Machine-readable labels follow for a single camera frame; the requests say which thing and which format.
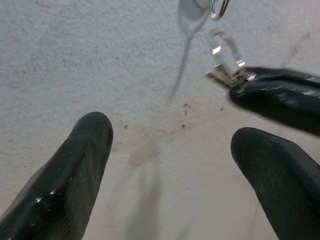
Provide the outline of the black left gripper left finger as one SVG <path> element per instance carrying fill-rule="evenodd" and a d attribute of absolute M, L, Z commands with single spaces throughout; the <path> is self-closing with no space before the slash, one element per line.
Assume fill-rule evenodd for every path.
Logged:
<path fill-rule="evenodd" d="M 80 240 L 113 142 L 101 112 L 81 117 L 54 155 L 26 182 L 0 218 L 3 240 Z"/>

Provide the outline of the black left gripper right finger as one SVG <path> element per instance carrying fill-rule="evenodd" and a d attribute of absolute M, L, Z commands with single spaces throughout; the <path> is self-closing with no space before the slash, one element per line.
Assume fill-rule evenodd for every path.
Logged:
<path fill-rule="evenodd" d="M 257 128 L 232 136 L 231 155 L 280 240 L 320 238 L 320 166 L 292 141 Z"/>

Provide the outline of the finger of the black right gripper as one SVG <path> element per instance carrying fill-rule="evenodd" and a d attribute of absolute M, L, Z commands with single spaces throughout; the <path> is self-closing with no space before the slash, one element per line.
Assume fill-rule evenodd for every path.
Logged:
<path fill-rule="evenodd" d="M 289 81 L 301 84 L 319 86 L 320 77 L 305 72 L 286 68 L 245 67 L 245 73 L 254 74 L 254 80 Z"/>
<path fill-rule="evenodd" d="M 237 106 L 283 125 L 320 135 L 320 88 L 288 80 L 252 81 L 229 91 Z"/>

